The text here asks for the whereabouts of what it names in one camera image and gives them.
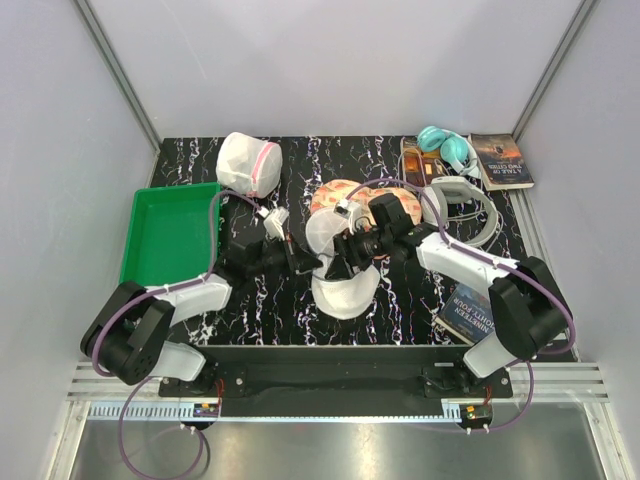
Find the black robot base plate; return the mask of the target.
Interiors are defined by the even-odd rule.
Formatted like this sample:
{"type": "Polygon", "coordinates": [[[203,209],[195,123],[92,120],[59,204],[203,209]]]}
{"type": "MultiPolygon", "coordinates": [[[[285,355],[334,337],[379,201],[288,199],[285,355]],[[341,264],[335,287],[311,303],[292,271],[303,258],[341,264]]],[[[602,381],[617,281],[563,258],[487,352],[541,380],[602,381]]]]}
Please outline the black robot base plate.
{"type": "Polygon", "coordinates": [[[208,346],[215,361],[209,391],[163,380],[162,397],[210,396],[233,380],[256,395],[267,389],[413,391],[426,387],[443,397],[472,396],[496,385],[505,370],[476,379],[462,362],[463,346],[208,346]]]}

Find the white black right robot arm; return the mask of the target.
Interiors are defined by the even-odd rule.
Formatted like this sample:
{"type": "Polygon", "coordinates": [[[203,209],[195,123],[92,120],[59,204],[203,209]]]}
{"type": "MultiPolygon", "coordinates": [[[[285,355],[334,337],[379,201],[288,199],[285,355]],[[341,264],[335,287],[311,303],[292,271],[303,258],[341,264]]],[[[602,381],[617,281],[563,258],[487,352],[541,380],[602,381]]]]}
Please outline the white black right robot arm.
{"type": "Polygon", "coordinates": [[[342,200],[335,208],[349,225],[332,238],[327,279],[351,279],[374,258],[397,255],[488,300],[494,331],[464,354],[464,365],[453,374],[455,387],[463,395],[480,394],[497,370],[551,354],[549,345],[557,335],[575,332],[569,307],[543,260],[529,256],[514,261],[466,245],[448,235],[439,218],[416,224],[393,194],[371,202],[375,223],[369,229],[357,227],[356,207],[342,200]]]}

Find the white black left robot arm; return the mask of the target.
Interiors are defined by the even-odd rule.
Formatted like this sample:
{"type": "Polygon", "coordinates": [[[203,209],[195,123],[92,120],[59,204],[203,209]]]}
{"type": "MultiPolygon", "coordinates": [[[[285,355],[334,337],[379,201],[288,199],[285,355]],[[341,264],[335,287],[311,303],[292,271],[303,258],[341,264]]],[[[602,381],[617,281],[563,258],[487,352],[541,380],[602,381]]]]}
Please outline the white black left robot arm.
{"type": "Polygon", "coordinates": [[[181,381],[196,396],[215,386],[215,361],[201,350],[168,339],[171,327],[191,317],[226,308],[232,293],[267,273],[302,275],[322,266],[287,235],[243,246],[232,243],[213,271],[176,284],[118,285],[80,342],[96,373],[137,385],[148,377],[181,381]]]}

